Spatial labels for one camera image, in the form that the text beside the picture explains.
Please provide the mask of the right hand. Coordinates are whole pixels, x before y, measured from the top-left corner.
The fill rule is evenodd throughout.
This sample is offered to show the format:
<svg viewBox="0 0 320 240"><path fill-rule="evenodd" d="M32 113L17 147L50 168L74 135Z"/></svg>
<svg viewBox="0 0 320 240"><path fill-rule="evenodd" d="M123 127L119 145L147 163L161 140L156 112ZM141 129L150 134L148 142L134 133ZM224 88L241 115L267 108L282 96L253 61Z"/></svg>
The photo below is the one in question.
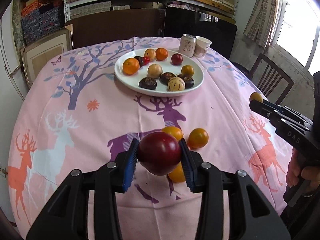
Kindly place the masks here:
<svg viewBox="0 0 320 240"><path fill-rule="evenodd" d="M305 180L309 180L310 184L304 191L304 196L308 197L314 194L319 187L320 169L317 166L307 166L302 169L298 163L298 154L299 152L293 148L286 174L286 183L291 188L298 184L299 176L302 176Z"/></svg>

